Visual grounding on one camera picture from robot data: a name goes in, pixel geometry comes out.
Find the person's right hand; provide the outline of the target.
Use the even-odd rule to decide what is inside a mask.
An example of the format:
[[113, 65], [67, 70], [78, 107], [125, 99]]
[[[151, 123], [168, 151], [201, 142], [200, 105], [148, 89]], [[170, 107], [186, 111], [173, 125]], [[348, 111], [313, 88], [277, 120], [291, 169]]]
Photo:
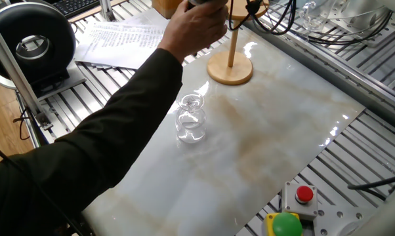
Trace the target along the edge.
[[228, 7], [187, 8], [187, 0], [178, 6], [158, 47], [170, 52], [179, 62], [210, 47], [227, 32]]

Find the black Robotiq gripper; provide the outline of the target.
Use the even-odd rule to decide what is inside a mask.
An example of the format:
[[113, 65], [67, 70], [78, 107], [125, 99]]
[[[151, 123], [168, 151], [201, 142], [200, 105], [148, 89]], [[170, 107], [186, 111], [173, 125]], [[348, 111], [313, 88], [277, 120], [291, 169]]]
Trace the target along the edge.
[[227, 7], [228, 0], [188, 0], [187, 8], [192, 9], [194, 7], [214, 7], [216, 9]]

